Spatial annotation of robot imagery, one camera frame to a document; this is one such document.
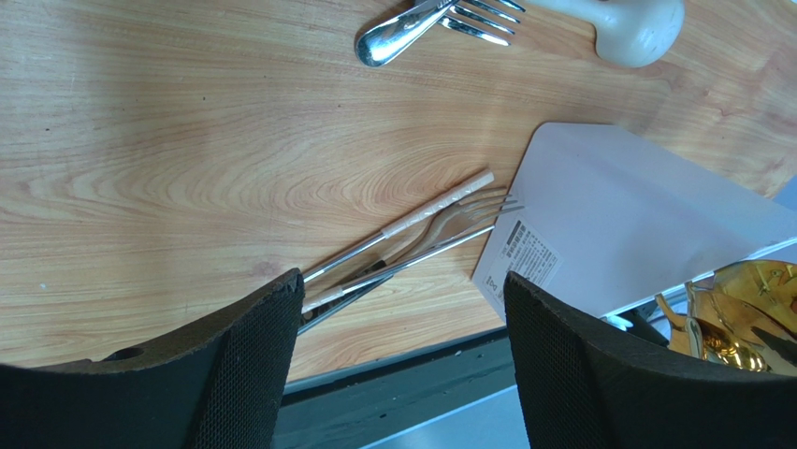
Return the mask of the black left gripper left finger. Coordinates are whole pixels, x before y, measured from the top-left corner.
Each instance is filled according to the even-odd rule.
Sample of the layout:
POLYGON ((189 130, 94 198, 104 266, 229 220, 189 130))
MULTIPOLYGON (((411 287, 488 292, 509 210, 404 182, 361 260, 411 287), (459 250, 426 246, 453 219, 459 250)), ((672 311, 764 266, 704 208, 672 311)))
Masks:
POLYGON ((290 269, 92 361, 1 368, 5 448, 269 448, 305 297, 290 269))

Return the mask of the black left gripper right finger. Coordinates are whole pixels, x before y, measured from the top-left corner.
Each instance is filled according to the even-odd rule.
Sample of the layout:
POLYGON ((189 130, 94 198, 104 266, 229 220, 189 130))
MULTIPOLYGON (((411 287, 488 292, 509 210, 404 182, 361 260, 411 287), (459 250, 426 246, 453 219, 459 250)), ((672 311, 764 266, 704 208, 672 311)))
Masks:
POLYGON ((534 448, 792 448, 796 381, 640 339, 510 272, 515 379, 534 448))

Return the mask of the gold spoon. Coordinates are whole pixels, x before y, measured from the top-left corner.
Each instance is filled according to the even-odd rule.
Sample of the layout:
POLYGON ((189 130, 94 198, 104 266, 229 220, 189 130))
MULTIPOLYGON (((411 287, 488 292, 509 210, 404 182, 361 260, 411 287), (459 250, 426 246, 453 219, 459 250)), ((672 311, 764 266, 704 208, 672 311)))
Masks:
POLYGON ((732 368, 796 375, 796 265, 748 260, 685 283, 688 310, 656 295, 671 329, 668 348, 732 368))

